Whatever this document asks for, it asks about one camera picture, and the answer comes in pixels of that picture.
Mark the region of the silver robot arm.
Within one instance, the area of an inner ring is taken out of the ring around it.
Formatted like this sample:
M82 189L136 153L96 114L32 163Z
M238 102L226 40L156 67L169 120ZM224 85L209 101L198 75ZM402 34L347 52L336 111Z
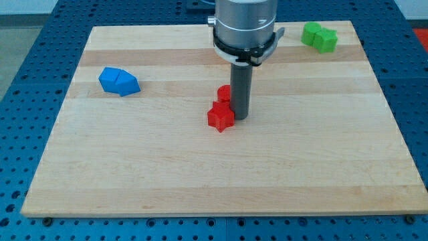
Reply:
M277 0L216 0L208 24L226 46L252 49L272 38L277 7Z

